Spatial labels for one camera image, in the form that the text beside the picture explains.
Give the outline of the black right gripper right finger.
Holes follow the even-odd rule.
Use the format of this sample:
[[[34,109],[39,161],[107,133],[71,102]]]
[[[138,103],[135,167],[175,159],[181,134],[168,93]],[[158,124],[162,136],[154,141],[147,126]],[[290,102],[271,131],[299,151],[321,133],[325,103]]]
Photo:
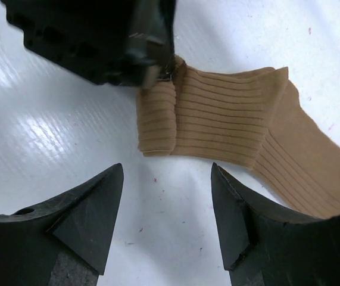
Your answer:
[[[232,285],[340,285],[340,215],[318,219],[291,210],[216,164],[211,191]]]

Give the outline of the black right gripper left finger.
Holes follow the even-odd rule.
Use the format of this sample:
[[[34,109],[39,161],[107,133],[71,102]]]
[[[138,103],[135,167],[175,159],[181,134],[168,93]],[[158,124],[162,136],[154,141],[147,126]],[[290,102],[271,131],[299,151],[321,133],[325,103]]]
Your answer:
[[[117,163],[49,200],[0,214],[0,285],[96,285],[123,180]]]

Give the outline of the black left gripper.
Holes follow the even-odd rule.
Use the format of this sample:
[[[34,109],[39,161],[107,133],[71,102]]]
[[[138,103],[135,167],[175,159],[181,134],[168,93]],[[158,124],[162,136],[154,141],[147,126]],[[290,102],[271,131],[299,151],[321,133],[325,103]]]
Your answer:
[[[176,1],[2,1],[26,49],[96,85],[146,86],[175,71]]]

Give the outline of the brown sock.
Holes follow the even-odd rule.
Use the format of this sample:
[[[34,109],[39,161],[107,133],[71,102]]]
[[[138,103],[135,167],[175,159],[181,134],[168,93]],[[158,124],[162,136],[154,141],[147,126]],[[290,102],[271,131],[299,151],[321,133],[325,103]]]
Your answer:
[[[287,67],[208,73],[177,57],[174,79],[136,97],[146,157],[237,164],[307,215],[340,215],[340,148],[300,106]]]

